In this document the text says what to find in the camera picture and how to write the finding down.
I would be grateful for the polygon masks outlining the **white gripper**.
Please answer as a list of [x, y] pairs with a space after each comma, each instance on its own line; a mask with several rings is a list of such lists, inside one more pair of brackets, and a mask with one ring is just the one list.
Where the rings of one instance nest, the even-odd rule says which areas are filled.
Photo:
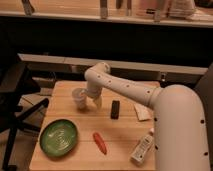
[[88, 82], [86, 88], [86, 94], [93, 98], [93, 102], [98, 109], [102, 107], [102, 97], [100, 96], [102, 92], [102, 87], [96, 85], [95, 83]]

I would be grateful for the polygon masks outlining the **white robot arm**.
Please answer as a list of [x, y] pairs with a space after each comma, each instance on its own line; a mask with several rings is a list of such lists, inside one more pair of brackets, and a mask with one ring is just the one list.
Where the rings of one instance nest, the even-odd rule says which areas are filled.
[[192, 89], [115, 77], [104, 62], [87, 69], [84, 77], [86, 94], [93, 99], [107, 88], [153, 110], [156, 171], [211, 171], [205, 112]]

